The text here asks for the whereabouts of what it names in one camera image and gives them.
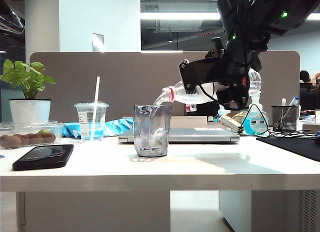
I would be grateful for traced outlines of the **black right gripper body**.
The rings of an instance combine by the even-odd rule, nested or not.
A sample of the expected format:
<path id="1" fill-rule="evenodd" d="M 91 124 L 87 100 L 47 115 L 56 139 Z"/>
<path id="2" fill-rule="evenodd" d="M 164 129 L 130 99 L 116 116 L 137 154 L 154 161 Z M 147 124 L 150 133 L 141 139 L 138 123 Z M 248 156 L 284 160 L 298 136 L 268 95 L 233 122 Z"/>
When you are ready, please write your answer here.
<path id="1" fill-rule="evenodd" d="M 219 71 L 223 73 L 222 83 L 233 89 L 248 89 L 249 70 L 262 69 L 259 54 L 261 41 L 229 39 L 219 57 Z"/>

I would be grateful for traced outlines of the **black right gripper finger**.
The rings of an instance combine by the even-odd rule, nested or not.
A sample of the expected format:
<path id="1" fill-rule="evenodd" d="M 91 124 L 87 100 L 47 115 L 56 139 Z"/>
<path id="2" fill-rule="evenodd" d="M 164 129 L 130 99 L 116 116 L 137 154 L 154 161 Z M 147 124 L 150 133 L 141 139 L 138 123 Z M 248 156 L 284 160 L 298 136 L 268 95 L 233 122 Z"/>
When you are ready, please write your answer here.
<path id="1" fill-rule="evenodd" d="M 196 86 L 217 82 L 222 78 L 218 57 L 208 57 L 189 62 L 187 59 L 178 65 L 183 86 L 188 95 L 197 93 Z"/>

